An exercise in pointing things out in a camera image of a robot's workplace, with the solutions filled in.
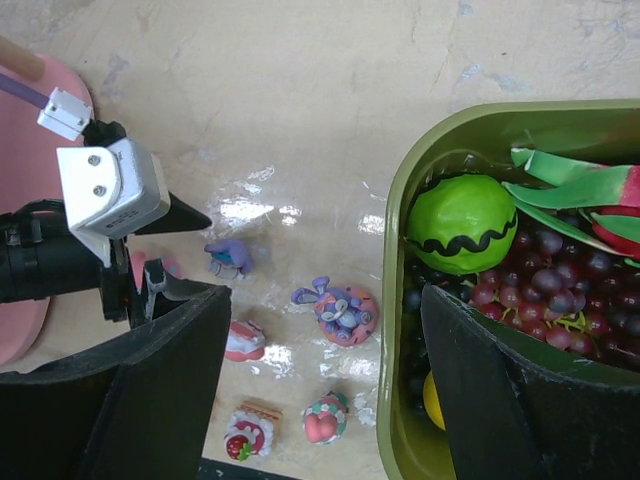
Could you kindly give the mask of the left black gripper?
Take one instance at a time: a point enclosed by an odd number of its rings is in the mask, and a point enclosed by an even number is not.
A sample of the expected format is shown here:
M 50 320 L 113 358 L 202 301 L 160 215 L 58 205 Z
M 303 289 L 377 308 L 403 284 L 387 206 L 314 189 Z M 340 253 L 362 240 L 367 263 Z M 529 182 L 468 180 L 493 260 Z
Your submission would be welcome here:
M 1 301 L 96 289 L 105 319 L 137 328 L 212 288 L 160 259 L 135 281 L 129 236 L 199 231 L 211 220 L 169 192 L 159 160 L 121 124 L 92 120 L 82 136 L 56 153 L 61 198 L 1 217 Z

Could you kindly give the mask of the pink white cake toy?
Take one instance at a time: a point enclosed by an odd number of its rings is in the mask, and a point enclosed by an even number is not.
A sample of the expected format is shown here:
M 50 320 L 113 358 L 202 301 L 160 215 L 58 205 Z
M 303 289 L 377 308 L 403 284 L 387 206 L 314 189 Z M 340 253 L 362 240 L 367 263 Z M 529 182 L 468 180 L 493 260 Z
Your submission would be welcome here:
M 257 361 L 265 353 L 263 329 L 252 321 L 233 320 L 229 327 L 225 358 L 233 362 Z

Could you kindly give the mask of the pink dragon fruit toy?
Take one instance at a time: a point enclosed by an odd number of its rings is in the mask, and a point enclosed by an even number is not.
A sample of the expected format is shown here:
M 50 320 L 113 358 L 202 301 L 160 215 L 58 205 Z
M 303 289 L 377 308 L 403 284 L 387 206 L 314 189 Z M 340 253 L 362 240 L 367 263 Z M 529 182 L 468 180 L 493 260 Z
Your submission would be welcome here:
M 512 148 L 513 164 L 546 183 L 535 189 L 505 182 L 516 207 L 542 224 L 639 266 L 639 167 L 607 166 L 528 148 Z

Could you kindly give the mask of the pink tiered shelf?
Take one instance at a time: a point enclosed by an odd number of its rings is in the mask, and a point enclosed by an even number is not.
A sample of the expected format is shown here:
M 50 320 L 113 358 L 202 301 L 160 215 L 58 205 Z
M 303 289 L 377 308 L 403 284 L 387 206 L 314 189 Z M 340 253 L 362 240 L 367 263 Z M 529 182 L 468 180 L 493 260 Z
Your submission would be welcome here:
M 94 117 L 81 77 L 58 60 L 1 41 L 1 362 L 36 340 L 49 300 L 78 288 L 56 157 L 82 147 Z

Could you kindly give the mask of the olive green plastic bin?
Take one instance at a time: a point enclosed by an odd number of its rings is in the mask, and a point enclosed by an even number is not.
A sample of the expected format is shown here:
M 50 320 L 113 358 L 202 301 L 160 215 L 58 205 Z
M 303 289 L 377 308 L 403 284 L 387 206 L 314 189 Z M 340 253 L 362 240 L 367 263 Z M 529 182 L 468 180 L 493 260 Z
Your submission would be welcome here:
M 377 440 L 391 479 L 639 475 L 639 104 L 493 104 L 392 183 Z

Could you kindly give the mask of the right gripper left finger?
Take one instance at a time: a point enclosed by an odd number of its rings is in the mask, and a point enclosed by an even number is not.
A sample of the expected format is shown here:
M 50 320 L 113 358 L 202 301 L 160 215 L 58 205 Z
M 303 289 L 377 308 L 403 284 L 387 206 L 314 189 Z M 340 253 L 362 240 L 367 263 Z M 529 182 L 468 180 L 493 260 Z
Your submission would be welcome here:
M 223 363 L 231 291 L 29 373 L 1 376 L 4 479 L 193 479 Z

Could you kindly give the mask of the yellow mango toy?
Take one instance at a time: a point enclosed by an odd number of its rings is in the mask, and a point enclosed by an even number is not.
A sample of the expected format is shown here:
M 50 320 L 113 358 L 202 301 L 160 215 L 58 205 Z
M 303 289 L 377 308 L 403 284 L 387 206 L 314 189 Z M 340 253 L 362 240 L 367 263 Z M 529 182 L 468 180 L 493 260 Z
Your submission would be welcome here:
M 441 411 L 440 402 L 436 390 L 433 372 L 430 371 L 423 384 L 423 404 L 429 419 L 440 430 L 445 431 L 444 417 Z

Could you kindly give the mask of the purple grape bunch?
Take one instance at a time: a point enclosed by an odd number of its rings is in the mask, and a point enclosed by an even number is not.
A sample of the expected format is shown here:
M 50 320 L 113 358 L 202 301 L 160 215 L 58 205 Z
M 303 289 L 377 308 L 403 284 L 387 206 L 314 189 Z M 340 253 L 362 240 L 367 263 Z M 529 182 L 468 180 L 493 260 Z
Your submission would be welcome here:
M 417 415 L 427 414 L 423 384 L 431 371 L 420 321 L 427 286 L 559 350 L 639 369 L 639 268 L 533 221 L 520 225 L 505 259 L 488 270 L 443 273 L 408 250 L 404 273 L 402 307 L 410 321 L 401 391 Z

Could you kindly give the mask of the pink bunny figure toy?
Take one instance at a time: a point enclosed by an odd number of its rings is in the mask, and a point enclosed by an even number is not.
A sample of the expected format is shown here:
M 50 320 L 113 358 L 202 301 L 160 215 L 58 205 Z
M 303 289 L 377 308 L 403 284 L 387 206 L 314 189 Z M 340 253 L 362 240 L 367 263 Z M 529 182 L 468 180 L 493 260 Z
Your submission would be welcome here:
M 338 391 L 329 391 L 303 412 L 303 429 L 307 440 L 328 445 L 339 440 L 347 426 L 348 399 Z

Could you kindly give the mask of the purple bunny figure toy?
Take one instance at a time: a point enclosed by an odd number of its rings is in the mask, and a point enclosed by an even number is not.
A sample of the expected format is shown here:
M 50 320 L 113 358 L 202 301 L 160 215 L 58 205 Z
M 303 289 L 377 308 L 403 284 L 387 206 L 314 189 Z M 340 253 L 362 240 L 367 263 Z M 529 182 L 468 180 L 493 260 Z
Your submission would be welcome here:
M 208 270 L 218 278 L 241 279 L 254 270 L 253 257 L 241 240 L 223 239 L 208 243 L 204 251 L 210 255 Z

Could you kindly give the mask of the purple bunny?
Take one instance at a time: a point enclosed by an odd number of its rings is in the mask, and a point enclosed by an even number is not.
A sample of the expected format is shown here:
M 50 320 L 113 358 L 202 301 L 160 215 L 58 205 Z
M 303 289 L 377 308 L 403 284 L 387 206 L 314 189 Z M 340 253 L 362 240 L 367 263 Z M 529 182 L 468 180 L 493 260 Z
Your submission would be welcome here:
M 316 277 L 311 285 L 296 289 L 291 302 L 313 307 L 317 324 L 330 342 L 351 347 L 371 337 L 379 309 L 369 290 L 353 284 L 333 285 L 328 276 Z

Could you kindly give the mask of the strawberry cake toy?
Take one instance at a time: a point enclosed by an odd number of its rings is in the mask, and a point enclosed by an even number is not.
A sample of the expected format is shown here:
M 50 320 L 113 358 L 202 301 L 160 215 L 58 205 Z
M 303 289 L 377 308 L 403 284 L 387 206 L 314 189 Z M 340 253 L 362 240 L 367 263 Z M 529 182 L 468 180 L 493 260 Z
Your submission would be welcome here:
M 265 405 L 242 402 L 231 414 L 224 435 L 227 455 L 243 462 L 252 456 L 267 457 L 277 439 L 282 412 Z

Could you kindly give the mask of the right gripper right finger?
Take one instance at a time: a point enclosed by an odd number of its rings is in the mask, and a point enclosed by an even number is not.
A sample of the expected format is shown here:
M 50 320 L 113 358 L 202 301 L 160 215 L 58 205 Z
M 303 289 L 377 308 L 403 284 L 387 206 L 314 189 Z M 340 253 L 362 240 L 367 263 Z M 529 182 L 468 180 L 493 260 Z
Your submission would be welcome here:
M 639 376 L 422 291 L 426 348 L 459 479 L 636 479 Z

